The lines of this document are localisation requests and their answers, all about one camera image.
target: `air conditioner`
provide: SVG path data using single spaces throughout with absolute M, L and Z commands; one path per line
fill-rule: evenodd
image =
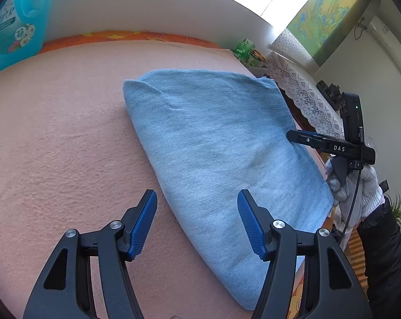
M 367 27 L 367 31 L 385 50 L 401 74 L 401 43 L 397 40 L 394 34 L 376 16 L 370 22 L 369 26 Z

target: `cable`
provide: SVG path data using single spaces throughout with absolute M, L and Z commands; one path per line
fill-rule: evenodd
M 356 197 L 357 197 L 357 192 L 358 192 L 358 190 L 359 190 L 360 175 L 361 175 L 361 169 L 359 170 L 359 175 L 357 176 L 357 183 L 356 183 L 356 189 L 355 189 L 355 191 L 354 191 L 353 202 L 351 203 L 351 208 L 350 208 L 350 212 L 349 212 L 349 214 L 348 214 L 348 219 L 347 219 L 347 221 L 345 222 L 344 230 L 342 231 L 341 240 L 339 241 L 339 243 L 342 242 L 342 239 L 344 238 L 345 232 L 347 231 L 347 228 L 348 228 L 348 223 L 350 223 L 351 214 L 353 213 L 354 204 L 355 204 L 355 202 L 356 202 Z
M 357 26 L 354 28 L 354 39 L 355 39 L 355 40 L 359 40 L 360 37 L 361 37 L 361 35 L 362 35 L 362 33 L 363 33 L 363 31 L 367 29 L 367 26 L 365 26 L 365 25 L 362 24 L 362 21 L 363 21 L 363 20 L 364 20 L 364 17 L 362 17 L 362 18 L 360 19 L 360 22 L 357 23 Z M 359 37 L 356 37 L 356 30 L 357 30 L 358 27 L 361 27 L 360 36 L 359 36 Z
M 359 27 L 359 25 L 357 25 L 357 26 L 354 28 L 354 39 L 357 40 L 357 41 L 360 39 L 360 37 L 361 37 L 361 35 L 362 35 L 363 31 L 364 31 L 364 29 L 362 28 L 361 31 L 360 31 L 360 36 L 359 36 L 359 37 L 356 37 L 356 29 L 357 29 L 358 27 Z

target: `bed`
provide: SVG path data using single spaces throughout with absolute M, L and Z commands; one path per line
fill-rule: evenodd
M 42 54 L 0 72 L 0 298 L 16 318 L 64 231 L 102 228 L 147 188 L 157 192 L 158 209 L 142 254 L 128 267 L 144 316 L 252 315 L 184 235 L 128 118 L 123 81 L 161 68 L 251 75 L 210 42 L 115 31 L 47 43 Z M 106 318 L 93 264 L 96 309 Z M 289 317 L 301 289 L 302 268 Z

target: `power cord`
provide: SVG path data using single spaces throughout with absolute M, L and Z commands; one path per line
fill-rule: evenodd
M 359 40 L 360 37 L 361 37 L 361 35 L 362 35 L 362 33 L 363 33 L 363 31 L 367 29 L 367 26 L 365 26 L 365 25 L 363 25 L 363 24 L 361 23 L 363 20 L 364 20 L 364 17 L 361 17 L 360 22 L 357 23 L 357 26 L 354 28 L 354 39 L 355 39 L 355 40 Z M 358 27 L 361 28 L 360 36 L 359 36 L 359 37 L 356 36 L 356 30 L 357 30 Z
M 351 208 L 350 208 L 350 212 L 349 212 L 349 214 L 348 214 L 348 219 L 347 219 L 347 221 L 345 222 L 344 230 L 342 231 L 341 240 L 339 241 L 339 243 L 342 242 L 342 239 L 344 238 L 345 232 L 347 231 L 347 228 L 348 228 L 348 223 L 350 223 L 351 214 L 353 213 L 354 204 L 355 204 L 355 202 L 356 202 L 356 197 L 357 197 L 357 192 L 358 192 L 358 190 L 359 190 L 360 175 L 361 175 L 361 170 L 359 170 L 359 175 L 357 176 L 357 183 L 356 183 L 356 189 L 355 189 L 355 191 L 354 191 L 353 202 L 351 203 Z
M 360 141 L 362 143 L 364 143 L 364 133 L 363 133 L 363 127 L 359 127 L 359 135 L 360 135 Z M 360 164 L 363 164 L 363 152 L 362 152 L 362 148 L 360 148 Z M 350 223 L 350 219 L 351 219 L 351 214 L 353 213 L 353 209 L 354 209 L 354 204 L 356 202 L 356 197 L 357 197 L 357 192 L 359 190 L 359 185 L 360 185 L 360 175 L 361 175 L 361 170 L 359 169 L 359 175 L 357 176 L 357 183 L 356 183 L 356 189 L 354 191 L 354 196 L 353 196 L 353 201 L 351 203 L 351 208 L 350 208 L 350 212 L 348 214 L 348 219 L 345 222 L 345 226 L 344 226 L 344 230 L 342 231 L 342 235 L 341 235 L 341 240 L 339 241 L 339 243 L 342 242 L 342 239 L 345 236 L 345 232 L 347 231 L 348 228 L 348 223 Z

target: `folded towel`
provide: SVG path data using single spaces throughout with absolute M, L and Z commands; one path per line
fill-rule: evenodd
M 238 192 L 247 188 L 275 219 L 310 232 L 333 204 L 305 147 L 286 139 L 296 127 L 274 80 L 155 70 L 126 80 L 123 93 L 178 222 L 236 301 L 253 310 L 268 263 L 252 252 Z

